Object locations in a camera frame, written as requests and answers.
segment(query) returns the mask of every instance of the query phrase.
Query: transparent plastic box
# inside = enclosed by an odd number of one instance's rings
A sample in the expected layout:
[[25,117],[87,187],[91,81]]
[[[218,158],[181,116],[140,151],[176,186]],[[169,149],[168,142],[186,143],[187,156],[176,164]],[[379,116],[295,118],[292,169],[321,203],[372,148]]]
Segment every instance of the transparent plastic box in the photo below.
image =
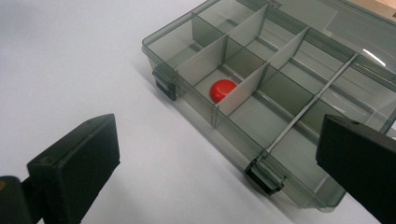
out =
[[[348,30],[340,18],[359,22]],[[372,26],[377,33],[364,28]],[[350,32],[364,29],[354,41]],[[345,1],[209,0],[144,39],[143,51],[157,86],[251,161],[247,171],[267,193],[332,211],[346,192],[317,166],[323,117],[396,136],[394,43],[394,22]],[[209,90],[224,78],[237,87],[216,104]]]

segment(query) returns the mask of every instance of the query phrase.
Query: gray plastic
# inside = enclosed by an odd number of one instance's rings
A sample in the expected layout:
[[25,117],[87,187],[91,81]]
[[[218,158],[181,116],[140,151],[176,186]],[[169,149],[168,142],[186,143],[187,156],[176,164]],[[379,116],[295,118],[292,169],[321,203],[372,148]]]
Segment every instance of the gray plastic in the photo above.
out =
[[[382,22],[367,37],[382,52],[395,50],[389,43],[396,35],[382,34],[396,34],[396,26],[341,1],[271,2],[206,1],[147,37],[143,51],[156,78],[175,84],[178,97],[254,161],[270,189],[283,187],[301,207],[331,211],[346,192],[316,164],[323,116],[388,134],[396,119],[396,60],[387,56],[384,66],[368,58],[348,38],[363,32],[361,23],[342,30],[351,21],[339,18],[364,18],[371,28]],[[314,20],[318,11],[307,7],[323,9],[322,16]],[[237,87],[215,104],[210,87],[224,78]]]

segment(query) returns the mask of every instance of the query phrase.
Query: divider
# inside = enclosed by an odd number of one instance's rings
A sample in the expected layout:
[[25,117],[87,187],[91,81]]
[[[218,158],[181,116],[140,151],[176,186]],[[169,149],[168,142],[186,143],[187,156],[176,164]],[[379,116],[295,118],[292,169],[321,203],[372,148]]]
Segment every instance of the divider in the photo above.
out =
[[262,32],[262,25],[265,20],[267,8],[268,6],[263,7],[259,11],[255,12],[247,20],[233,28],[229,33],[230,38],[245,46],[258,35],[260,35],[260,33]]
[[194,86],[221,65],[225,37],[222,37],[184,62],[178,74]]
[[306,32],[309,27],[303,29],[297,36],[295,36],[289,43],[287,43],[282,49],[280,49],[276,54],[274,54],[269,60],[274,68],[280,69],[285,63],[287,63],[295,54],[297,49],[300,47]]
[[255,90],[257,90],[260,80],[264,74],[268,63],[262,65],[259,69],[248,76],[235,89],[233,89],[224,99],[216,106],[225,115],[229,116],[238,106],[240,106]]

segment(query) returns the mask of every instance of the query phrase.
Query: white table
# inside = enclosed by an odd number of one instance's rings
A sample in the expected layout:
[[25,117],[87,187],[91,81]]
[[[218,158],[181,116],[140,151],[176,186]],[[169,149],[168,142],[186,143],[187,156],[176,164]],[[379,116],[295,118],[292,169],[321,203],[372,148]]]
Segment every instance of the white table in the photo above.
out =
[[142,39],[202,2],[0,1],[0,175],[25,179],[34,156],[114,113],[121,164],[82,223],[376,223],[349,195],[330,214],[260,195],[231,146],[156,89]]

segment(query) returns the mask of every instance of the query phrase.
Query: red ball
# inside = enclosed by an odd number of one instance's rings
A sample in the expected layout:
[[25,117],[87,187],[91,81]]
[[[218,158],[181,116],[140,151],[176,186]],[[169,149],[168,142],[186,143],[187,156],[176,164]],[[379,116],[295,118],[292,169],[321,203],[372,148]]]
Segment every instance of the red ball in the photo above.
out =
[[219,80],[210,88],[210,97],[215,103],[218,103],[235,87],[236,84],[230,79]]

